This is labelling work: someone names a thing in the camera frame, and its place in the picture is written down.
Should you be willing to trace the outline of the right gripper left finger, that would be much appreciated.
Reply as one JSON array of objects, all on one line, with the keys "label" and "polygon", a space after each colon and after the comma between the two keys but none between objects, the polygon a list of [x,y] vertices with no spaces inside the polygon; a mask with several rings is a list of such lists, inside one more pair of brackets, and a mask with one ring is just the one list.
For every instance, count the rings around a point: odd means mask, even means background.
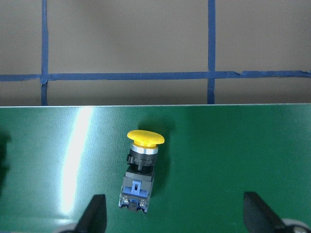
[{"label": "right gripper left finger", "polygon": [[107,227],[105,194],[94,195],[77,223],[57,227],[53,233],[104,233]]}]

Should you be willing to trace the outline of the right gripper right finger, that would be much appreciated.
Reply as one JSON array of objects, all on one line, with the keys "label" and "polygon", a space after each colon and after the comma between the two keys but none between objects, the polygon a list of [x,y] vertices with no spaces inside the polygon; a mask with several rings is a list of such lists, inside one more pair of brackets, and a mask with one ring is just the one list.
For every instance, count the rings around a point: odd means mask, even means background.
[{"label": "right gripper right finger", "polygon": [[243,222],[249,233],[309,233],[296,219],[280,218],[256,192],[243,194]]}]

